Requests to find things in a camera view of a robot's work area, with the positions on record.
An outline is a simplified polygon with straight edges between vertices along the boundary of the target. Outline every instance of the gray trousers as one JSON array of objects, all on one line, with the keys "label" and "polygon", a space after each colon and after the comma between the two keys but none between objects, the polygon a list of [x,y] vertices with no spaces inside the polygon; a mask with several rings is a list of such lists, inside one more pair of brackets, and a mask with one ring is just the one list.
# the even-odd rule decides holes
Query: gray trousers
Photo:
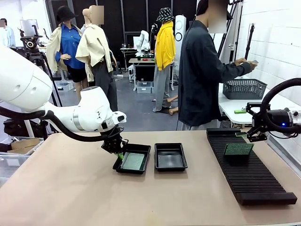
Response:
[{"label": "gray trousers", "polygon": [[170,65],[159,71],[158,66],[155,65],[155,75],[154,75],[154,88],[155,88],[155,98],[156,107],[153,112],[159,112],[162,107],[170,107],[170,103],[167,102],[169,98],[169,82],[170,82]]},{"label": "gray trousers", "polygon": [[106,61],[99,62],[92,67],[92,73],[95,77],[95,85],[102,88],[107,96],[111,110],[118,111],[116,83],[113,73],[108,71]]},{"label": "gray trousers", "polygon": [[221,122],[218,121],[217,119],[214,119],[211,122],[200,125],[200,126],[188,126],[188,125],[182,123],[181,130],[182,131],[185,131],[185,130],[206,130],[208,128],[219,128],[220,126],[221,126]]}]

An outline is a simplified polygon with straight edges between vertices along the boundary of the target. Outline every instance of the white robot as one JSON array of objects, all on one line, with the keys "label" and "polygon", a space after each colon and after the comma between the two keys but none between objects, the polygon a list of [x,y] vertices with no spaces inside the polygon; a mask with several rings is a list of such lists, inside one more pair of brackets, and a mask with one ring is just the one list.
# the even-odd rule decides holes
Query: white robot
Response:
[{"label": "white robot", "polygon": [[[100,87],[82,90],[77,106],[56,107],[48,101],[52,94],[52,82],[43,70],[4,46],[0,46],[0,53],[0,100],[29,112],[15,113],[1,107],[1,115],[44,119],[73,139],[86,142],[104,140],[106,151],[121,152],[121,142],[127,141],[119,135],[122,128],[118,124],[126,122],[127,117],[122,112],[112,112]],[[85,131],[99,131],[101,136],[84,137],[74,133]]]},{"label": "white robot", "polygon": [[143,50],[149,50],[150,49],[150,43],[149,43],[149,34],[146,31],[141,31],[141,35],[139,37],[139,41],[137,42],[137,53],[136,57],[142,56],[142,49]]}]

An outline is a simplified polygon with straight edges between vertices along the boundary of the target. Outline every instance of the cream jacket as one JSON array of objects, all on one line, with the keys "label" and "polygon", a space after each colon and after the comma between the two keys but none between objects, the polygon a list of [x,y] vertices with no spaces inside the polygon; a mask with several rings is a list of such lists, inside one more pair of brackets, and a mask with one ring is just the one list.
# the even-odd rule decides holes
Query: cream jacket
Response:
[{"label": "cream jacket", "polygon": [[[79,31],[79,35],[82,36],[82,32],[80,31],[80,29],[73,24],[72,26],[74,26]],[[47,61],[50,69],[54,72],[57,72],[58,67],[64,71],[67,71],[67,66],[64,64],[62,59],[59,62],[55,60],[56,53],[59,52],[61,49],[61,38],[62,38],[62,23],[59,24],[59,26],[52,32],[46,47]],[[90,68],[88,67],[88,65],[86,65],[85,69],[87,73],[88,82],[94,81],[94,76]]]},{"label": "cream jacket", "polygon": [[105,57],[108,71],[113,71],[108,41],[103,29],[97,25],[88,24],[86,26],[75,57],[91,67]]}]

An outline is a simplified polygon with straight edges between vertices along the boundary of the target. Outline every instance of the table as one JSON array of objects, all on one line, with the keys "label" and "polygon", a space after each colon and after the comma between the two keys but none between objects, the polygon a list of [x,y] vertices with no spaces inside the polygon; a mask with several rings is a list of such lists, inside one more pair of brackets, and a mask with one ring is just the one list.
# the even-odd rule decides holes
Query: table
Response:
[{"label": "table", "polygon": [[[153,58],[147,58],[147,61],[143,61],[142,59],[144,59],[144,58],[141,58],[141,60],[138,60],[137,58],[132,58],[132,59],[130,59],[128,61],[129,63],[133,64],[133,66],[134,66],[134,74],[135,74],[135,76],[134,76],[134,89],[133,89],[133,91],[136,91],[136,89],[137,89],[137,84],[136,84],[136,68],[135,67],[136,66],[142,66],[140,64],[144,64],[144,63],[146,63],[146,64],[154,64],[154,66],[155,66],[155,61],[152,60]],[[173,71],[172,71],[172,79],[171,79],[171,85],[170,85],[170,87],[171,87],[171,90],[174,91],[174,63],[172,63],[172,65],[173,65]]]},{"label": "table", "polygon": [[126,59],[126,55],[133,55],[136,54],[137,50],[134,48],[121,48],[120,49],[121,52],[123,53],[123,57],[124,57],[124,65],[125,65],[125,71],[127,71],[127,59]]},{"label": "table", "polygon": [[[205,131],[124,132],[131,143],[151,145],[144,175],[112,170],[116,156],[101,142],[51,135],[0,189],[2,226],[216,226],[297,225],[301,179],[264,142],[254,151],[288,192],[291,206],[240,206]],[[181,142],[188,168],[154,170],[154,144]]]},{"label": "table", "polygon": [[[231,123],[237,124],[252,124],[252,115],[245,114],[234,114],[234,110],[241,110],[243,107],[246,107],[248,102],[262,102],[262,100],[229,100],[222,93],[223,84],[219,85],[219,106],[223,112],[230,119]],[[265,90],[264,96],[269,92],[269,89]],[[297,105],[293,101],[286,99],[285,97],[277,94],[270,102],[271,110],[276,109],[301,109],[301,106]],[[259,108],[252,108],[254,111],[259,111]]]}]

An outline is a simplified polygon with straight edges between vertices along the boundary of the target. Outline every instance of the person in black jacket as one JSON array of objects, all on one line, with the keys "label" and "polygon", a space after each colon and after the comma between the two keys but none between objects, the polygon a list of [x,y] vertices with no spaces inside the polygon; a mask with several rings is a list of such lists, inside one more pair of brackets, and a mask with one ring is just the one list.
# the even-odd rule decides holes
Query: person in black jacket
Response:
[{"label": "person in black jacket", "polygon": [[196,20],[186,32],[179,69],[179,121],[182,130],[219,128],[219,83],[250,73],[257,65],[244,58],[222,64],[208,32],[214,21],[225,15],[229,0],[200,0]]}]

